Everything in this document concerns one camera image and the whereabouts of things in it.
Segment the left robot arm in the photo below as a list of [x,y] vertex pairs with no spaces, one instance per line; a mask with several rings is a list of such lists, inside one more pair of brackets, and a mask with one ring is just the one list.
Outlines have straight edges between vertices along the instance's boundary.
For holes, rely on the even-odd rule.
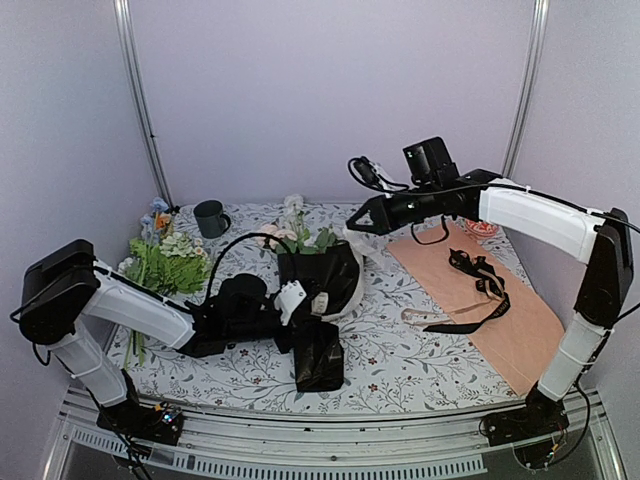
[[128,434],[148,426],[148,412],[128,396],[124,373],[107,357],[83,320],[95,317],[152,337],[192,358],[221,354],[233,343],[285,333],[307,294],[297,280],[269,295],[257,276],[238,274],[201,304],[179,305],[135,284],[75,240],[29,266],[20,307],[11,315],[22,335],[44,346],[81,381]]

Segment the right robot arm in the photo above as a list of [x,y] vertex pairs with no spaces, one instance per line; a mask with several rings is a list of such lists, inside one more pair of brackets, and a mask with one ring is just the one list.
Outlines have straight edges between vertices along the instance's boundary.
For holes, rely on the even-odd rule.
[[[597,359],[616,323],[631,313],[625,305],[638,226],[621,210],[582,207],[482,169],[444,180],[430,177],[415,187],[388,181],[379,166],[364,159],[352,160],[348,170],[376,194],[348,220],[352,230],[387,235],[445,216],[499,226],[515,240],[526,272],[565,326],[536,385],[546,398],[536,398],[517,415],[524,435],[539,435],[555,420],[551,401],[568,393]],[[542,287],[545,280],[551,285]]]

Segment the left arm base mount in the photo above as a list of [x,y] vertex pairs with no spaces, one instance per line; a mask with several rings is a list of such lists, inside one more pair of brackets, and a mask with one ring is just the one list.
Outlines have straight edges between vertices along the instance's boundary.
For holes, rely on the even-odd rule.
[[101,406],[97,426],[122,436],[176,446],[183,430],[184,415],[173,408],[156,409],[126,400],[111,407]]

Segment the small white flower stem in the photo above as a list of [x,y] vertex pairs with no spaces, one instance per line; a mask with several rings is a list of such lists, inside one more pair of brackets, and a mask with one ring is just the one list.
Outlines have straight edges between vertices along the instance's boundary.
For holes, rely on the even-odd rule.
[[284,198],[284,214],[289,234],[288,238],[294,240],[298,247],[303,247],[307,240],[306,226],[303,211],[304,199],[300,194],[288,195]]

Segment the black wrapping paper sheet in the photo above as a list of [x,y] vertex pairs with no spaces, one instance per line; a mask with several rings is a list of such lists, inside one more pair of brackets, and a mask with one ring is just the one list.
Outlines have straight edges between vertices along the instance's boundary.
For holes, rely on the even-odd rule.
[[299,393],[332,392],[344,384],[344,349],[339,327],[311,313],[314,290],[313,255],[296,253],[293,260],[286,254],[277,256],[279,280],[282,284],[299,280],[307,293],[306,299],[292,315],[294,335],[293,361],[296,390]]

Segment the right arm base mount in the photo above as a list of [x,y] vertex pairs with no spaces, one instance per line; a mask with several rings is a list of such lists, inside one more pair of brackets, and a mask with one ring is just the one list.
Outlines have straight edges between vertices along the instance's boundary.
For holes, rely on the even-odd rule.
[[568,426],[562,401],[543,402],[487,414],[480,420],[479,433],[492,447],[522,442],[513,451],[516,461],[539,470],[548,468],[566,444]]

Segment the white rose long stem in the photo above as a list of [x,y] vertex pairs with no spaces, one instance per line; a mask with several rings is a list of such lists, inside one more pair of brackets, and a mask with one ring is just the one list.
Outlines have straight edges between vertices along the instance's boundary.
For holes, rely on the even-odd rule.
[[[293,243],[297,242],[297,234],[289,229],[289,228],[282,228],[279,227],[276,224],[264,224],[259,230],[259,233],[264,233],[267,235],[270,235],[272,237],[281,239],[281,240],[290,240]],[[276,248],[279,246],[279,243],[271,238],[265,238],[265,237],[260,237],[256,240],[256,242],[262,247],[262,248],[267,248],[270,249],[272,251],[275,251]]]

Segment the cream printed ribbon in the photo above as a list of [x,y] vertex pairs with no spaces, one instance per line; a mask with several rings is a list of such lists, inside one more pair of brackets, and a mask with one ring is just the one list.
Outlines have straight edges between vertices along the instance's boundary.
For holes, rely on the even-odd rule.
[[386,268],[388,261],[379,240],[343,226],[337,242],[323,254],[313,255],[311,313],[332,321],[354,311],[364,296],[365,261]]

